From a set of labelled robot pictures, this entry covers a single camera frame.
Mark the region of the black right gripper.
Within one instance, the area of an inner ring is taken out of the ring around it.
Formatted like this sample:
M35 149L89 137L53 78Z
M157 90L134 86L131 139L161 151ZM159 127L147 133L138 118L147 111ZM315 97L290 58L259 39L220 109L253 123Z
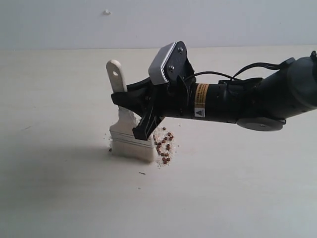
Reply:
M135 139L147 141L165 117L179 119L194 118L194 94L196 78L188 59L180 66L175 81L157 85L157 95L153 94L153 84L149 78L127 85L127 91L112 93L112 102L141 116L132 129Z

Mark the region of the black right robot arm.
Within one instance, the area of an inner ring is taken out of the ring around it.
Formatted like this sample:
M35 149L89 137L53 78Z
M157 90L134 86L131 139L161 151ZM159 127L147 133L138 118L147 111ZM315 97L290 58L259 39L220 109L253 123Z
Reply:
M196 82L186 56L174 54L165 71L168 82L150 78L113 93L114 104L141 117L132 132L146 140L166 117L237 124L256 131L281 130L290 117L317 107L317 53L280 64L257 62L246 66L273 70L266 77L245 80L224 75L217 84Z

